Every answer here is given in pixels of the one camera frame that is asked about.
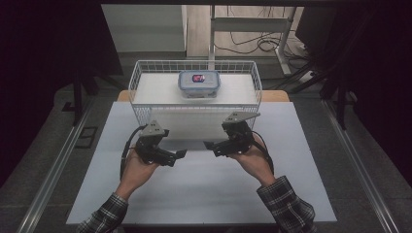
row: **plastic container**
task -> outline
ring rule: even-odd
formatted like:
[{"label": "plastic container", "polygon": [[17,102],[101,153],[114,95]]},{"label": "plastic container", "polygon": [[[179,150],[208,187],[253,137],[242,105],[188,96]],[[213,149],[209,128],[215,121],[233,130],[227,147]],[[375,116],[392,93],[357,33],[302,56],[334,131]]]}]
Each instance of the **plastic container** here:
[{"label": "plastic container", "polygon": [[216,98],[220,87],[217,71],[182,71],[179,74],[179,89],[186,98]]}]

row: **person's left hand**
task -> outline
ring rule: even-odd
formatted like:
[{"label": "person's left hand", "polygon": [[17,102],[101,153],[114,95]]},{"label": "person's left hand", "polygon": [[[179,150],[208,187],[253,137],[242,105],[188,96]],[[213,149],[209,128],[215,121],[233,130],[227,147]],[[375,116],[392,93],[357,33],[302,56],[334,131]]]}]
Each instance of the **person's left hand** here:
[{"label": "person's left hand", "polygon": [[126,166],[116,194],[127,201],[134,190],[143,185],[152,176],[158,166],[156,163],[144,163],[136,150],[131,149],[126,158]]}]

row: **forearm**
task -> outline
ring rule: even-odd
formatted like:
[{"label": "forearm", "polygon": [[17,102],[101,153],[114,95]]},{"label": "forearm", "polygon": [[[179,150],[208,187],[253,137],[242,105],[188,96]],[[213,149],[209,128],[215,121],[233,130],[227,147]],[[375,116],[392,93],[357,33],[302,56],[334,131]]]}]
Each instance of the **forearm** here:
[{"label": "forearm", "polygon": [[294,193],[286,177],[259,188],[257,194],[284,232],[317,232],[313,207]]},{"label": "forearm", "polygon": [[98,211],[78,226],[76,232],[109,232],[114,230],[123,221],[127,213],[127,206],[124,199],[113,193]]}]

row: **white metal frame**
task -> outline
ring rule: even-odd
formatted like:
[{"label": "white metal frame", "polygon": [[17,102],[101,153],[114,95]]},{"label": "white metal frame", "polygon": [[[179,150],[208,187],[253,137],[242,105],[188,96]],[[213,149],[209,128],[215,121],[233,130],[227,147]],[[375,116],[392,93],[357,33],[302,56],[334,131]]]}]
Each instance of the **white metal frame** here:
[{"label": "white metal frame", "polygon": [[278,32],[283,33],[279,47],[275,50],[285,76],[291,69],[285,59],[285,45],[291,31],[296,7],[292,7],[287,18],[215,17],[215,6],[211,6],[209,60],[215,60],[215,32]]}]

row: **person's arm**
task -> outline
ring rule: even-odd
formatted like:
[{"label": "person's arm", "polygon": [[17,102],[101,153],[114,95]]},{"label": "person's arm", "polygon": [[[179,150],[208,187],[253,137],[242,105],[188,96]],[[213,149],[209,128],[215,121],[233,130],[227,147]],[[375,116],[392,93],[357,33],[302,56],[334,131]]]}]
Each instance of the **person's arm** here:
[{"label": "person's arm", "polygon": [[[255,140],[263,147],[260,137]],[[286,177],[276,179],[270,171],[269,164],[263,153],[252,146],[243,154],[232,154],[242,168],[255,177],[261,184],[257,194],[273,215],[282,232],[317,232],[313,224],[315,211],[307,202],[301,200],[293,191]]]},{"label": "person's arm", "polygon": [[145,164],[135,150],[130,150],[118,188],[99,210],[78,226],[76,232],[111,232],[116,229],[126,215],[130,195],[151,177],[157,167],[155,163]]}]

